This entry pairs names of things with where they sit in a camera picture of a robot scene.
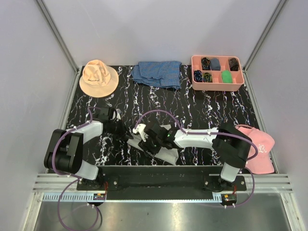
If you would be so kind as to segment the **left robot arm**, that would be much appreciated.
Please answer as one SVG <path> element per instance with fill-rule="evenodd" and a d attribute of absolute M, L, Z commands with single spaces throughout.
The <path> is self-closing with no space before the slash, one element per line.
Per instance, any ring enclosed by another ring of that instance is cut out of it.
<path fill-rule="evenodd" d="M 128 128 L 113 107 L 89 107 L 90 120 L 69 130 L 56 129 L 45 154 L 44 166 L 58 175 L 87 180 L 87 185 L 97 191 L 103 187 L 104 176 L 99 167 L 83 160 L 83 145 L 104 133 L 116 140 L 133 139 Z"/>

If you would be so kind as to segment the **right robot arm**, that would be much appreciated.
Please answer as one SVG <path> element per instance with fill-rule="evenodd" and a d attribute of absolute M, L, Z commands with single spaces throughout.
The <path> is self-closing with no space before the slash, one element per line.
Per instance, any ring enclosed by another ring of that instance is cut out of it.
<path fill-rule="evenodd" d="M 137 125 L 128 144 L 172 165 L 176 164 L 180 149 L 194 147 L 213 150 L 223 162 L 218 184 L 225 191 L 235 186 L 236 176 L 245 167 L 253 147 L 249 137 L 230 125 L 189 130 L 156 123 Z"/>

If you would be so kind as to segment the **grey cloth napkin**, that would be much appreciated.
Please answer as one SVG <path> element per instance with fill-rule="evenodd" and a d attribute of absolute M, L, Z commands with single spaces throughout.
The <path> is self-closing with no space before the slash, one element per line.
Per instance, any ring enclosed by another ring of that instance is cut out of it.
<path fill-rule="evenodd" d="M 141 150 L 140 147 L 138 147 L 138 142 L 141 140 L 139 134 L 142 135 L 143 139 L 144 137 L 156 137 L 156 136 L 164 136 L 168 135 L 169 131 L 171 129 L 171 125 L 163 125 L 160 126 L 156 123 L 150 123 L 148 125 L 146 124 L 138 124 L 136 128 L 133 129 L 133 134 L 131 136 L 131 139 L 127 141 L 127 143 L 139 150 Z M 163 161 L 166 161 L 172 165 L 176 164 L 176 161 L 179 157 L 177 146 L 173 143 L 173 141 L 169 141 L 167 138 L 167 143 L 165 147 L 162 147 L 158 154 L 155 156 L 151 156 L 152 158 L 158 158 Z"/>

